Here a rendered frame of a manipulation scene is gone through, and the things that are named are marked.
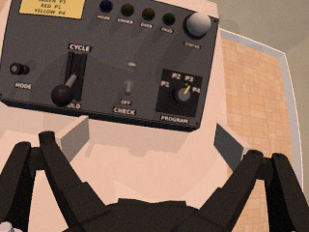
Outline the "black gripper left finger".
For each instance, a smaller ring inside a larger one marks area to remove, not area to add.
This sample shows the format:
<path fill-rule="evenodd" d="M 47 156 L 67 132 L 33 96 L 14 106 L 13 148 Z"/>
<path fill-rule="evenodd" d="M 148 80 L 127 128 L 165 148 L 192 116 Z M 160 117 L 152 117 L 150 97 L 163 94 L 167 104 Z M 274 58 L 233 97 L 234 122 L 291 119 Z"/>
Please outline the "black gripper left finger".
<path fill-rule="evenodd" d="M 28 232 L 38 170 L 44 170 L 68 227 L 76 223 L 81 232 L 130 232 L 70 165 L 89 139 L 89 116 L 82 115 L 57 134 L 40 132 L 40 147 L 28 141 L 14 145 L 0 174 L 0 232 Z"/>

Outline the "black control console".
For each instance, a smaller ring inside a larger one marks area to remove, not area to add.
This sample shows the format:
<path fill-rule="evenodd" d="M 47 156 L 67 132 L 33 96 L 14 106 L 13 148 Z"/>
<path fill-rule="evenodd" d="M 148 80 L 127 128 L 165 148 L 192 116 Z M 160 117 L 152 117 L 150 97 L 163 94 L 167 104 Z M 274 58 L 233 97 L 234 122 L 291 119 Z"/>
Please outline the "black control console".
<path fill-rule="evenodd" d="M 218 24 L 219 18 L 156 0 L 12 0 L 0 58 L 0 102 L 196 131 Z"/>

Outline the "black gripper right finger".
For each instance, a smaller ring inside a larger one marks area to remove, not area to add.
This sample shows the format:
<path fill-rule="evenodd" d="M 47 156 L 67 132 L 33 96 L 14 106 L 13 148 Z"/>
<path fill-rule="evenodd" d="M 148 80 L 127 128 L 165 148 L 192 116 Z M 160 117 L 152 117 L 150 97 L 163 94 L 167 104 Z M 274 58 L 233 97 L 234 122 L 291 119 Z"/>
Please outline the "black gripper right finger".
<path fill-rule="evenodd" d="M 269 232 L 309 232 L 309 206 L 284 154 L 266 158 L 218 122 L 213 146 L 233 173 L 177 232 L 232 232 L 256 180 L 265 181 Z"/>

